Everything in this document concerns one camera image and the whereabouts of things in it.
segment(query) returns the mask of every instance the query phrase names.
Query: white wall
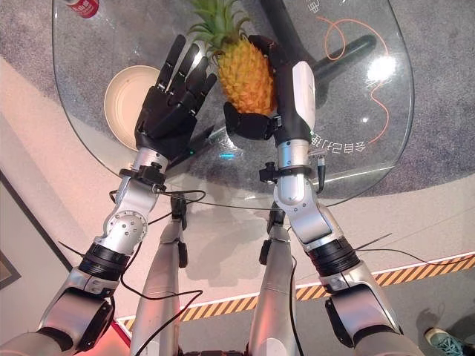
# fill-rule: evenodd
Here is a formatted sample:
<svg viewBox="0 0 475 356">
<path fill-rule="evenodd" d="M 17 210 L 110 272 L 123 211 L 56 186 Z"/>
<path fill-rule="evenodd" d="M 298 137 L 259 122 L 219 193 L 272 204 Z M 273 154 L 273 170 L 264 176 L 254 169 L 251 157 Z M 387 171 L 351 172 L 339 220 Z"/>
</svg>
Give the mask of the white wall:
<svg viewBox="0 0 475 356">
<path fill-rule="evenodd" d="M 0 249 L 21 275 L 0 290 L 2 344 L 18 334 L 37 329 L 43 311 L 68 271 L 3 184 L 0 185 Z"/>
</svg>

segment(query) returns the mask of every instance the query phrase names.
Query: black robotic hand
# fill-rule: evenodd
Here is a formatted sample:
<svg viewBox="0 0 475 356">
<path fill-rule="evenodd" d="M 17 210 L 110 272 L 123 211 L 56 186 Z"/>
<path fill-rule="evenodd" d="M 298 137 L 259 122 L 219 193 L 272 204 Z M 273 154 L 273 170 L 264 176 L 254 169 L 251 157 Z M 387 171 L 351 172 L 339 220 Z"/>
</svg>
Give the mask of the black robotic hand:
<svg viewBox="0 0 475 356">
<path fill-rule="evenodd" d="M 315 83 L 306 62 L 292 62 L 276 42 L 263 36 L 249 36 L 249 41 L 269 57 L 274 69 L 277 115 L 269 118 L 259 113 L 238 113 L 230 102 L 224 105 L 226 129 L 247 139 L 275 138 L 275 144 L 291 139 L 311 140 L 315 124 Z"/>
<path fill-rule="evenodd" d="M 196 114 L 216 82 L 214 74 L 206 76 L 206 57 L 186 77 L 199 51 L 192 44 L 170 84 L 185 43 L 182 35 L 175 39 L 157 83 L 148 90 L 135 126 L 137 148 L 150 148 L 170 161 L 186 149 L 196 125 Z"/>
</svg>

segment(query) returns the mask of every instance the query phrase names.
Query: red can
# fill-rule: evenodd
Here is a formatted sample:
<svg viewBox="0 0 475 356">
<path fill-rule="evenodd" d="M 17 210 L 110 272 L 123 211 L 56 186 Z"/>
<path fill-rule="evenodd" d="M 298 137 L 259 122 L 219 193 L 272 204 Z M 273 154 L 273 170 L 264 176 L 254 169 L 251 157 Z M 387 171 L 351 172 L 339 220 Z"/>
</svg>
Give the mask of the red can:
<svg viewBox="0 0 475 356">
<path fill-rule="evenodd" d="M 99 9 L 99 0 L 65 0 L 66 4 L 79 16 L 89 19 Z"/>
</svg>

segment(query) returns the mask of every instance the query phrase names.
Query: picture frame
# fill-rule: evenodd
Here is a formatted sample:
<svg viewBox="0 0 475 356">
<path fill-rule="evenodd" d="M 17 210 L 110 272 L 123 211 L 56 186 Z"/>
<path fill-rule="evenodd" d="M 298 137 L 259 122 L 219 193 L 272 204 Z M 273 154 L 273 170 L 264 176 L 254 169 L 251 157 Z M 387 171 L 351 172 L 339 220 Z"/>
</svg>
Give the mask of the picture frame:
<svg viewBox="0 0 475 356">
<path fill-rule="evenodd" d="M 0 251 L 0 289 L 5 288 L 21 277 L 7 257 Z"/>
</svg>

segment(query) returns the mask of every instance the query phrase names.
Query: pineapple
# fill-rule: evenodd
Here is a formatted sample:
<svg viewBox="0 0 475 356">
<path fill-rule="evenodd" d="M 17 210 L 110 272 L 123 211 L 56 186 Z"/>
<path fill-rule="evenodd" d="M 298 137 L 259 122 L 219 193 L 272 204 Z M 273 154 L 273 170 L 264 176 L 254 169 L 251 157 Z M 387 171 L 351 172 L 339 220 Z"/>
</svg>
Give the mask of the pineapple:
<svg viewBox="0 0 475 356">
<path fill-rule="evenodd" d="M 275 109 L 274 81 L 269 60 L 246 38 L 241 28 L 249 21 L 235 23 L 242 11 L 232 12 L 237 0 L 191 0 L 203 20 L 190 28 L 212 53 L 224 93 L 240 113 L 269 115 Z"/>
</svg>

